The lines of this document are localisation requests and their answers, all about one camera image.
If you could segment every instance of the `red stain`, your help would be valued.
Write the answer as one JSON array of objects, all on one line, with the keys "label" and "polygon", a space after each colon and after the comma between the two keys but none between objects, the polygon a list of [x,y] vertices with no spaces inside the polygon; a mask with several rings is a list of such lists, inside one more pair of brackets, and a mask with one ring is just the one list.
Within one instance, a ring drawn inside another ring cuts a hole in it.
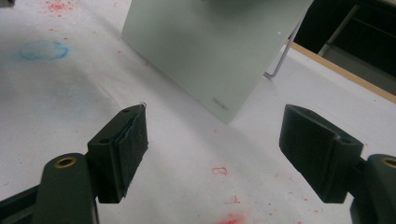
[{"label": "red stain", "polygon": [[218,167],[218,168],[212,168],[212,173],[214,175],[227,175],[227,169],[225,167]]},{"label": "red stain", "polygon": [[64,13],[66,11],[73,10],[76,7],[72,2],[64,3],[62,0],[47,1],[45,9],[49,10],[50,12],[55,12],[57,14]]},{"label": "red stain", "polygon": [[233,196],[230,202],[227,202],[226,204],[231,204],[231,203],[241,203],[238,201],[238,198],[236,198],[236,195]]},{"label": "red stain", "polygon": [[216,224],[244,224],[245,221],[245,216],[230,213],[226,218],[217,222]]}]

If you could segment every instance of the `black cabinet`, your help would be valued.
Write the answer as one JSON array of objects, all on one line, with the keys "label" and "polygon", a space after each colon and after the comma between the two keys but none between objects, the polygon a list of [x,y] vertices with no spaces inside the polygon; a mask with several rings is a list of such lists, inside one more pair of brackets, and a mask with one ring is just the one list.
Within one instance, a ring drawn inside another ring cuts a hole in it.
[{"label": "black cabinet", "polygon": [[349,11],[359,9],[333,42],[396,77],[396,7],[378,0],[316,0],[295,42],[318,53]]}]

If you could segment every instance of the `metal rod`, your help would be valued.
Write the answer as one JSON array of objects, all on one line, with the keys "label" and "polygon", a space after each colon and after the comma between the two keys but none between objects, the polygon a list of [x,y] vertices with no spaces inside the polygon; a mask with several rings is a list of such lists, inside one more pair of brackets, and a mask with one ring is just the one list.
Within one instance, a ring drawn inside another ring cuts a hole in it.
[{"label": "metal rod", "polygon": [[289,49],[291,47],[291,43],[293,43],[294,38],[297,36],[298,30],[300,29],[301,23],[303,23],[304,17],[298,22],[297,26],[294,28],[293,32],[291,33],[291,36],[289,38],[289,42],[286,45],[285,49],[283,50],[282,56],[280,57],[279,62],[276,65],[276,69],[273,74],[269,74],[267,72],[264,73],[264,76],[268,79],[274,78],[277,75],[277,72],[280,69],[280,66],[282,65],[283,61],[285,61],[286,55],[289,52]]}]

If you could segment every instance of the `small label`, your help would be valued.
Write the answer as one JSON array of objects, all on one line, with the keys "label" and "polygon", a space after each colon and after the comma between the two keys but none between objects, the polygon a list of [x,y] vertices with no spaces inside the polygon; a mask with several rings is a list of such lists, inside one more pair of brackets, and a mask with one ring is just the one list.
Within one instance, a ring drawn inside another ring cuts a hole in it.
[{"label": "small label", "polygon": [[215,102],[216,105],[221,107],[221,109],[228,111],[228,107],[224,105],[222,102],[220,102],[218,99],[216,99],[215,97],[212,98],[212,101]]}]

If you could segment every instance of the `blue marker mark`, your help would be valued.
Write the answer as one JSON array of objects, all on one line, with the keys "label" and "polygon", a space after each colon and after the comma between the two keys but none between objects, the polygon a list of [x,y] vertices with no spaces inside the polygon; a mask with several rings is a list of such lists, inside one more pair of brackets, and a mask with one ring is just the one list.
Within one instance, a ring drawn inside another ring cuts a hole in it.
[{"label": "blue marker mark", "polygon": [[55,60],[64,58],[69,48],[61,43],[50,40],[37,40],[24,44],[20,55],[27,60]]}]

